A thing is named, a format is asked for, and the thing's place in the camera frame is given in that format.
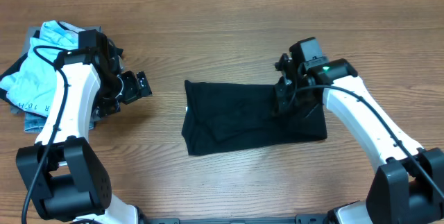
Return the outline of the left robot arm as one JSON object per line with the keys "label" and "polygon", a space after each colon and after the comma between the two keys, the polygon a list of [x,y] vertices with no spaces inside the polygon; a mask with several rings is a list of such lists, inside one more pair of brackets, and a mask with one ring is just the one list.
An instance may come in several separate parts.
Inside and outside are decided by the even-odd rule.
{"label": "left robot arm", "polygon": [[144,72],[121,68],[112,40],[95,29],[81,31],[78,47],[59,47],[42,58],[56,74],[53,103],[32,146],[20,148],[16,165],[27,188],[21,222],[30,205],[40,218],[70,223],[147,223],[143,211],[112,192],[110,177],[88,141],[92,117],[120,111],[121,104],[151,96]]}

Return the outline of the black t-shirt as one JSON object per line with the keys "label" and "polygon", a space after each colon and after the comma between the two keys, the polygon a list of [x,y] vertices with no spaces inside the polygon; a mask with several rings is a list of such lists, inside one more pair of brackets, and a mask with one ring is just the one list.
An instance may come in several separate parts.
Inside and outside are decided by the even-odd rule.
{"label": "black t-shirt", "polygon": [[201,156],[327,138],[322,106],[306,114],[273,113],[272,85],[185,81],[182,136],[189,155]]}

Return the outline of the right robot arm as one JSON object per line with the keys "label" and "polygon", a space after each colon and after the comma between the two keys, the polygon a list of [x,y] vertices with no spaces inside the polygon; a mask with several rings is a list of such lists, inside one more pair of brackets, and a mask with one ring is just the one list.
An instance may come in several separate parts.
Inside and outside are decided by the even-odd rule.
{"label": "right robot arm", "polygon": [[322,104],[365,151],[375,172],[365,200],[316,216],[315,223],[433,223],[443,219],[443,151],[426,149],[385,113],[357,70],[329,60],[315,37],[275,63],[275,112],[309,114]]}

